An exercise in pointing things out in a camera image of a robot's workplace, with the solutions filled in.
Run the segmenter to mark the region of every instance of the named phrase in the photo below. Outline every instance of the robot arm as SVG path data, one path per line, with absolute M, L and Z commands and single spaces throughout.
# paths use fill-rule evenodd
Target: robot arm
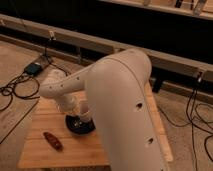
M 166 171 L 144 93 L 150 73 L 148 57 L 130 49 L 56 82 L 44 81 L 40 94 L 57 98 L 85 89 L 112 170 Z

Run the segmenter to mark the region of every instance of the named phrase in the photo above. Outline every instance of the wooden table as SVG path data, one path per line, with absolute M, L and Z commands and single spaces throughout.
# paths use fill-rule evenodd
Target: wooden table
M 167 136 L 158 113 L 155 100 L 147 84 L 151 118 L 158 133 L 166 161 L 173 160 Z M 85 99 L 84 92 L 73 93 L 79 100 Z M 62 152 L 55 151 L 46 142 L 43 132 L 48 131 L 57 136 L 64 146 Z M 77 136 L 72 134 L 65 125 L 65 116 L 58 111 L 53 100 L 41 98 L 32 125 L 27 136 L 19 168 L 55 168 L 55 167 L 89 167 L 109 165 L 96 131 Z

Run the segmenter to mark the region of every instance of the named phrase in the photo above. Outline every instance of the black cable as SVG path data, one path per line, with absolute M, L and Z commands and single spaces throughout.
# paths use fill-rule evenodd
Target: black cable
M 32 109 L 38 104 L 38 101 L 35 102 L 30 109 L 24 114 L 24 116 L 13 126 L 13 128 L 7 133 L 7 135 L 0 141 L 0 145 L 7 139 L 7 137 L 13 132 L 13 130 L 24 120 L 24 118 L 32 111 Z
M 159 111 L 165 116 L 165 118 L 169 121 L 169 123 L 171 125 L 173 125 L 175 127 L 185 127 L 187 125 L 191 125 L 192 149 L 193 149 L 194 158 L 195 158 L 195 169 L 196 169 L 196 171 L 198 171 L 198 161 L 197 161 L 197 152 L 196 152 L 196 146 L 195 146 L 195 132 L 194 132 L 195 128 L 197 128 L 200 131 L 203 131 L 205 133 L 210 134 L 204 140 L 204 148 L 205 148 L 205 152 L 206 152 L 207 156 L 209 157 L 210 161 L 213 162 L 213 157 L 210 155 L 208 147 L 207 147 L 208 140 L 213 138 L 213 127 L 210 125 L 211 123 L 213 123 L 213 121 L 206 121 L 198 111 L 198 108 L 200 106 L 206 106 L 210 109 L 213 109 L 213 106 L 211 106 L 209 104 L 205 104 L 205 103 L 196 104 L 198 86 L 199 86 L 199 82 L 196 81 L 196 84 L 193 87 L 192 93 L 191 93 L 191 95 L 190 95 L 190 97 L 187 101 L 185 113 L 186 113 L 187 119 L 189 121 L 188 123 L 183 124 L 183 125 L 179 125 L 179 124 L 174 123 L 171 119 L 169 119 L 167 114 L 158 106 Z M 195 119 L 197 119 L 201 124 L 205 124 L 209 129 L 205 129 L 202 126 L 195 123 Z
M 22 84 L 22 83 L 26 83 L 28 81 L 34 81 L 37 85 L 37 88 L 35 91 L 33 91 L 31 94 L 29 95 L 19 95 L 16 92 L 16 88 Z M 26 73 L 22 73 L 19 76 L 13 78 L 9 83 L 7 83 L 5 86 L 0 87 L 0 95 L 3 97 L 10 97 L 10 100 L 8 102 L 8 104 L 2 108 L 0 108 L 0 112 L 6 110 L 12 103 L 13 101 L 13 96 L 16 96 L 19 99 L 23 99 L 23 100 L 32 100 L 32 99 L 38 99 L 39 96 L 35 96 L 38 91 L 39 91 L 39 82 L 38 80 L 36 80 L 35 78 L 33 78 L 32 76 L 27 75 Z
M 191 123 L 186 123 L 186 124 L 182 124 L 182 125 L 176 124 L 171 119 L 169 119 L 169 117 L 167 116 L 167 114 L 163 111 L 163 109 L 160 106 L 158 106 L 158 109 L 164 115 L 164 117 L 169 121 L 169 123 L 171 125 L 175 126 L 175 127 L 186 127 L 186 126 L 188 126 L 188 125 L 191 124 Z
M 63 72 L 66 74 L 66 76 L 71 75 L 71 72 L 69 72 L 67 69 L 65 69 L 65 68 L 63 68 L 63 67 L 61 67 L 61 66 L 59 66 L 59 65 L 53 64 L 51 61 L 49 61 L 49 57 L 48 57 L 48 55 L 47 55 L 47 48 L 48 48 L 48 45 L 49 45 L 50 43 L 52 43 L 52 41 L 53 41 L 53 37 L 51 37 L 50 39 L 48 39 L 47 43 L 46 43 L 45 46 L 44 46 L 44 54 L 43 54 L 43 55 L 46 57 L 48 63 L 49 63 L 51 66 L 53 66 L 53 67 L 55 67 L 55 68 L 57 68 L 57 69 L 63 71 Z
M 213 135 L 210 135 L 210 136 L 206 137 L 205 140 L 204 140 L 204 148 L 205 148 L 206 154 L 208 155 L 208 157 L 209 157 L 209 159 L 211 160 L 211 162 L 213 162 L 213 157 L 212 157 L 212 156 L 210 155 L 210 153 L 209 153 L 209 150 L 208 150 L 208 148 L 207 148 L 207 142 L 208 142 L 208 140 L 209 140 L 210 138 L 212 138 L 212 137 L 213 137 Z

